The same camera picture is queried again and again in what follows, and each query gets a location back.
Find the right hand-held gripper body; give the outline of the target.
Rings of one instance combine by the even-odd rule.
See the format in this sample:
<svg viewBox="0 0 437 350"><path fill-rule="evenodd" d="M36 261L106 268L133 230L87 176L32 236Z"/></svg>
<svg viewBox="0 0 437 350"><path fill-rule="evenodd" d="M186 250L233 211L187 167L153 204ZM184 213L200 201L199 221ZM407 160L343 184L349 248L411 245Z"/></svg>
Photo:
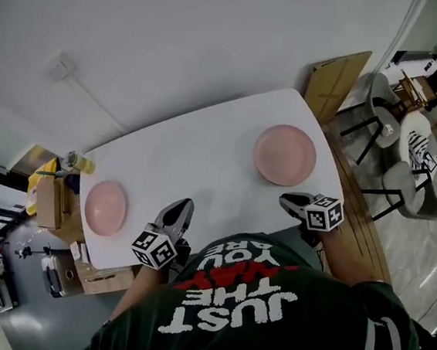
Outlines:
<svg viewBox="0 0 437 350"><path fill-rule="evenodd" d="M317 233L336 229L344 221L342 202L321 194L313 196L306 192L288 192L279 197L279 205L291 217L300 221L301 238L316 246Z"/></svg>

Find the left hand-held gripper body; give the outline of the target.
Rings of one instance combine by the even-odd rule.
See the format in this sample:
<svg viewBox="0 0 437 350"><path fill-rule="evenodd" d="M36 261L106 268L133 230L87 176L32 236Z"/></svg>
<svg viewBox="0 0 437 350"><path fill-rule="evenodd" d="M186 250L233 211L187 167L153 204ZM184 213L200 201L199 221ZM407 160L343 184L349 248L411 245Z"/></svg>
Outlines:
<svg viewBox="0 0 437 350"><path fill-rule="evenodd" d="M131 249L142 265L160 270L180 271L189 259L191 247L183 237L188 230L195 204L178 200L163 208L152 223L132 242Z"/></svg>

